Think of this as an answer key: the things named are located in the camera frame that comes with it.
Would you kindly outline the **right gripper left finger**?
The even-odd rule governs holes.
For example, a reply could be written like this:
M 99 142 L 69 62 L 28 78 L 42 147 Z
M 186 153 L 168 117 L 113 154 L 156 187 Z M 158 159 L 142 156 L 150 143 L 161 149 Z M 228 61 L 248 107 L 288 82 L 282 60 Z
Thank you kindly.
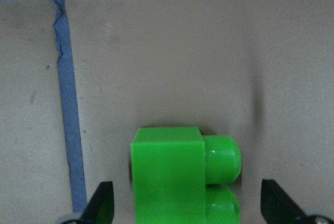
M 111 224 L 114 219 L 113 182 L 101 182 L 87 207 L 79 218 L 79 223 Z

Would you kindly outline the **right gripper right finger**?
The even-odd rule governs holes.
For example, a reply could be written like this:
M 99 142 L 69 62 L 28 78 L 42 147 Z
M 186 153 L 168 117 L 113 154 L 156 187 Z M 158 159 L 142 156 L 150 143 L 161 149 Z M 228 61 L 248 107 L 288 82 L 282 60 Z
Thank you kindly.
M 261 182 L 261 214 L 268 224 L 310 223 L 309 216 L 272 179 Z

